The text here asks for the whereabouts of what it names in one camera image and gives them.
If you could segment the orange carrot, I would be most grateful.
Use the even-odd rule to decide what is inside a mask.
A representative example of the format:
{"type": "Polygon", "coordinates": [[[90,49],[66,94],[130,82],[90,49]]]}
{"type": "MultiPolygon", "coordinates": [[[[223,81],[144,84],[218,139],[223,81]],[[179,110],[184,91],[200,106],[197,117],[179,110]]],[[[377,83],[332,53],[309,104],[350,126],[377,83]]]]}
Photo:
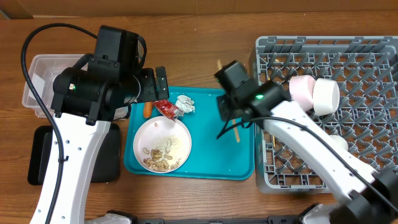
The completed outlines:
{"type": "Polygon", "coordinates": [[[153,102],[145,102],[144,103],[144,109],[143,109],[143,117],[145,119],[149,119],[152,116],[152,110],[153,110],[153,102]]]}

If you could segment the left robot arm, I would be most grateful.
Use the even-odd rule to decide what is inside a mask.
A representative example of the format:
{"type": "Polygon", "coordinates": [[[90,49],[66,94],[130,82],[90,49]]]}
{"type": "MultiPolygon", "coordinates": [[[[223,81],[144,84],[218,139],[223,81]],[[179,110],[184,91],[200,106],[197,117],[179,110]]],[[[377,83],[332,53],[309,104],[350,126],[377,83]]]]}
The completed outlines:
{"type": "Polygon", "coordinates": [[[46,107],[25,81],[48,121],[52,147],[32,223],[84,223],[96,158],[117,109],[169,97],[164,67],[147,68],[143,36],[101,26],[94,52],[84,54],[53,81],[46,107]]]}

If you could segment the red snack wrapper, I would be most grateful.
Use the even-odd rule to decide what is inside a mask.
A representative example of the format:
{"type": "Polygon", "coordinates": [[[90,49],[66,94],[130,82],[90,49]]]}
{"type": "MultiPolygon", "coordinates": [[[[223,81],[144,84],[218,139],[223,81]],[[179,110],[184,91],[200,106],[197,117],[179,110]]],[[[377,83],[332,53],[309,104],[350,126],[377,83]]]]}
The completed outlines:
{"type": "Polygon", "coordinates": [[[154,106],[163,116],[171,120],[175,120],[184,115],[184,112],[169,100],[155,101],[154,106]]]}

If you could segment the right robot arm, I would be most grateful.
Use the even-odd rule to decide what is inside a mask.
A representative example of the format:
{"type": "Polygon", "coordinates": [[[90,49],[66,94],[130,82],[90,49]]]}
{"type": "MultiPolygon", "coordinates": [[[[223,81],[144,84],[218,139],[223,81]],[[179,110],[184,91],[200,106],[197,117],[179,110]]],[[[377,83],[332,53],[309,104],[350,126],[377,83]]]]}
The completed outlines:
{"type": "Polygon", "coordinates": [[[315,171],[337,203],[315,204],[296,223],[392,223],[397,219],[397,174],[376,171],[338,145],[316,125],[280,85],[259,85],[234,60],[218,65],[217,82],[225,90],[217,98],[221,119],[239,118],[277,137],[315,171]]]}

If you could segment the white tissue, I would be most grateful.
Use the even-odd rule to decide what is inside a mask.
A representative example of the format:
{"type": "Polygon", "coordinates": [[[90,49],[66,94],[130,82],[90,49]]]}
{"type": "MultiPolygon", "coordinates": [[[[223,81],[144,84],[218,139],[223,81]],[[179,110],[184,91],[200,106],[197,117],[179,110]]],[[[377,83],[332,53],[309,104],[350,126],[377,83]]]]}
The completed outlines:
{"type": "Polygon", "coordinates": [[[194,101],[185,95],[179,95],[175,105],[184,113],[191,113],[195,111],[194,101]]]}

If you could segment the white bowl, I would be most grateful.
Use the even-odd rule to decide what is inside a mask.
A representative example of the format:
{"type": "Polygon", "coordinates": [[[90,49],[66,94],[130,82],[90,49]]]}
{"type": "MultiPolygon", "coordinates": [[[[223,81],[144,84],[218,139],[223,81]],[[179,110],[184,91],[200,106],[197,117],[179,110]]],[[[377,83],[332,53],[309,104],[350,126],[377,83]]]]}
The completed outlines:
{"type": "Polygon", "coordinates": [[[334,113],[340,103],[340,90],[334,80],[319,78],[313,88],[313,109],[317,116],[334,113]]]}

